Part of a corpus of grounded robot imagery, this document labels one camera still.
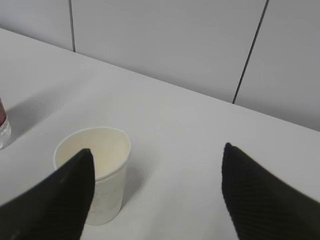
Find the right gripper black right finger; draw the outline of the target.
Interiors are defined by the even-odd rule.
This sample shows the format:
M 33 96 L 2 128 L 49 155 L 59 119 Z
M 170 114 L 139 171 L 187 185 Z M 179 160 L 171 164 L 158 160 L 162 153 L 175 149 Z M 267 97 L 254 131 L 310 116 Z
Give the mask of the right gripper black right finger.
M 221 191 L 240 240 L 318 240 L 320 203 L 226 143 Z

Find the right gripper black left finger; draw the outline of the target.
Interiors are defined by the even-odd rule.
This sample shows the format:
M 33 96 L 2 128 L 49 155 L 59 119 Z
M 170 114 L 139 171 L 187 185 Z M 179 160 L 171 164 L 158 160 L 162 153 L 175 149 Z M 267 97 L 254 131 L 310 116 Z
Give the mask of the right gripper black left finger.
M 95 193 L 94 158 L 84 148 L 0 207 L 2 240 L 79 240 Z

